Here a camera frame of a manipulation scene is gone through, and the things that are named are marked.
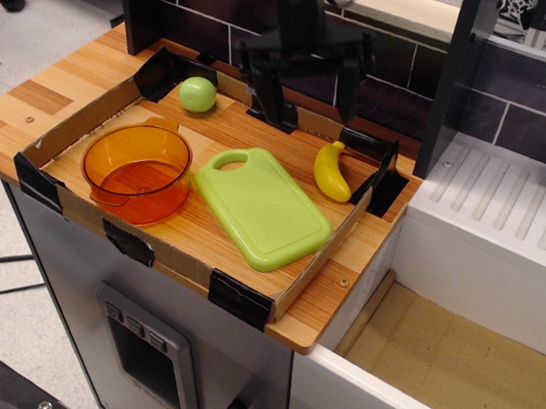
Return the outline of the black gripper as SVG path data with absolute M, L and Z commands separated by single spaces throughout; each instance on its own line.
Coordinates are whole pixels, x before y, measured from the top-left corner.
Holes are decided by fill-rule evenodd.
M 250 75 L 258 103 L 269 124 L 281 126 L 284 92 L 280 76 L 337 75 L 337 108 L 343 123 L 355 117 L 359 86 L 375 66 L 374 34 L 363 27 L 338 25 L 325 4 L 353 0 L 274 0 L 276 27 L 261 36 L 240 39 L 240 70 Z

